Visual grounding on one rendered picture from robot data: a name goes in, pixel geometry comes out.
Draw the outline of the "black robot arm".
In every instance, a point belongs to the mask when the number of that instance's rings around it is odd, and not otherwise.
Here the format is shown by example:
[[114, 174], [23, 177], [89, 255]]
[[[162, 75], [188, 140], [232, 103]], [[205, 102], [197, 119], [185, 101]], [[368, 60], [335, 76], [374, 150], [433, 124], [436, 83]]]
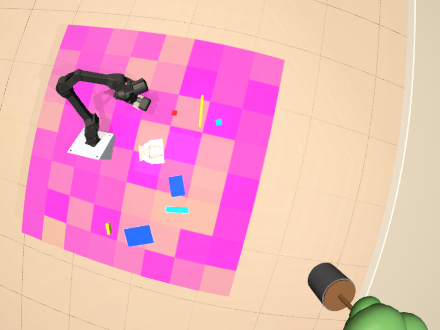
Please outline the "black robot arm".
[[132, 99], [133, 94], [137, 97], [139, 94], [149, 91], [148, 84], [144, 78], [134, 81], [121, 73], [103, 74], [76, 69], [66, 76], [61, 76], [56, 84], [56, 92], [63, 98], [69, 100], [69, 103], [83, 119], [85, 123], [85, 144], [91, 147], [95, 147], [101, 140], [98, 137], [100, 120], [96, 112], [90, 113], [88, 111], [83, 101], [81, 101], [76, 92], [74, 92], [73, 86], [80, 81], [105, 85], [111, 90], [114, 89], [118, 91], [113, 93], [115, 100], [121, 98], [123, 101], [129, 101]]

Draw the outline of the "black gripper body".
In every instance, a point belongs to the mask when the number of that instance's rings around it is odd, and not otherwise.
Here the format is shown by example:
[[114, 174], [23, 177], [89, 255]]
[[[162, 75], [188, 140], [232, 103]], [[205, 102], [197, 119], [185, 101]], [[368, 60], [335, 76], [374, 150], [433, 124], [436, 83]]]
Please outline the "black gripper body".
[[[139, 99], [139, 100], [137, 100], [137, 99]], [[151, 103], [151, 100], [148, 97], [143, 97], [141, 99], [139, 97], [136, 97], [136, 95], [133, 94], [132, 99], [130, 99], [129, 101], [125, 101], [125, 102], [127, 102], [130, 105], [133, 105], [135, 102], [139, 102], [138, 109], [141, 109], [143, 111], [147, 111], [147, 109]]]

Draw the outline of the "cyan flat bar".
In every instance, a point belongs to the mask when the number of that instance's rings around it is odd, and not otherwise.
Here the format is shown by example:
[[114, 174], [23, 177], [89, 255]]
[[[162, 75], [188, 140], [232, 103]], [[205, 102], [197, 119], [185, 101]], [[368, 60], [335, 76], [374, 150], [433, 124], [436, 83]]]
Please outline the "cyan flat bar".
[[166, 207], [169, 213], [189, 213], [189, 207]]

